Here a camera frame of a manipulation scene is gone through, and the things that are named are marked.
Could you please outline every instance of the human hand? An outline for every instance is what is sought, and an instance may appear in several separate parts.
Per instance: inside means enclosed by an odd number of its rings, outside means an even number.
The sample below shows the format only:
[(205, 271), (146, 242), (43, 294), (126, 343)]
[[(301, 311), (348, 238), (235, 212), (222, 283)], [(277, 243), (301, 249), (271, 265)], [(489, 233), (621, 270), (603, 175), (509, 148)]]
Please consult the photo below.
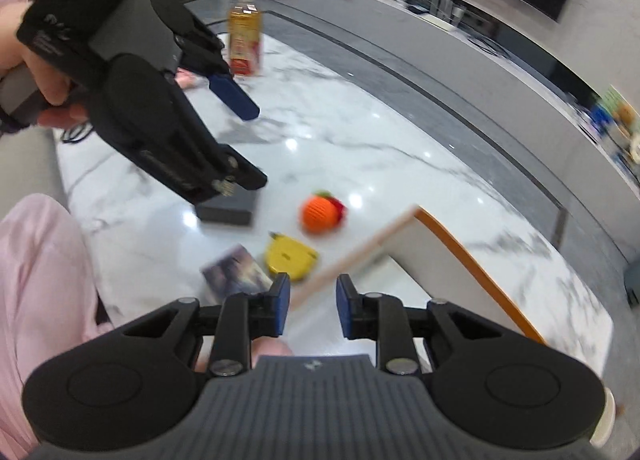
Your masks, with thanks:
[[(61, 106), (69, 94), (71, 80), (18, 41), (15, 34), (30, 3), (13, 3), (0, 9), (0, 75), (24, 62), (36, 85), (52, 106)], [(52, 107), (38, 117), (38, 125), (70, 129), (87, 120), (80, 104)]]

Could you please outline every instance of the bottle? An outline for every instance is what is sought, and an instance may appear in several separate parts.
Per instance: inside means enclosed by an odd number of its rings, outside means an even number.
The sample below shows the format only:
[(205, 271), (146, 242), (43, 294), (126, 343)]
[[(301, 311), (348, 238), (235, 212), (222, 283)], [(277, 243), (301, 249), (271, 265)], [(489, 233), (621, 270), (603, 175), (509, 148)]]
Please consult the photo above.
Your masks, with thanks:
[(228, 58), (235, 75), (256, 75), (262, 57), (262, 18), (255, 0), (236, 0), (229, 11)]

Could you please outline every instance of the screw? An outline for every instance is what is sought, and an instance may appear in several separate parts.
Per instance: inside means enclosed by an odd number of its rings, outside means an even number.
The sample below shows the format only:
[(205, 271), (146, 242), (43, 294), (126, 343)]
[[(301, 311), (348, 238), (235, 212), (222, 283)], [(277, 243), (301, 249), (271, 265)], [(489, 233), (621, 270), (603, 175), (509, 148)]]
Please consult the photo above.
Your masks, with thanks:
[(386, 363), (386, 369), (396, 375), (411, 375), (418, 371), (418, 364), (411, 359), (391, 359)]
[(222, 359), (209, 366), (211, 373), (218, 377), (233, 377), (242, 372), (242, 364), (231, 359)]

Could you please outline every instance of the orange ball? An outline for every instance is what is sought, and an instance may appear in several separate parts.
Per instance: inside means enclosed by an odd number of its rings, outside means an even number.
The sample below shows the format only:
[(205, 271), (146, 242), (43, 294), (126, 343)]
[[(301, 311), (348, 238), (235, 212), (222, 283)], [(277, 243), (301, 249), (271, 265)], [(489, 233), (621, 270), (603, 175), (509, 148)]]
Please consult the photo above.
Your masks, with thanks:
[(302, 206), (300, 223), (312, 234), (330, 231), (338, 224), (338, 209), (326, 198), (314, 196)]

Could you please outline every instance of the floor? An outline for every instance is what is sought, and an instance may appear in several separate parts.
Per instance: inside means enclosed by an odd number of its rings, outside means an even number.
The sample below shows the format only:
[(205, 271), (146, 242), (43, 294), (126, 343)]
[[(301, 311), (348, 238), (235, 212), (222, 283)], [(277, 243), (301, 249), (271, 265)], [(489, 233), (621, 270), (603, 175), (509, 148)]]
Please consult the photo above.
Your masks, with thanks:
[[(640, 311), (626, 302), (627, 261), (602, 228), (539, 160), (436, 80), (308, 14), (266, 0), (258, 5), (266, 11), (265, 33), (343, 75), (449, 147), (554, 244), (594, 291), (614, 322), (604, 382), (621, 413), (604, 452), (626, 459), (640, 447)], [(199, 0), (188, 7), (224, 31), (229, 0)]]

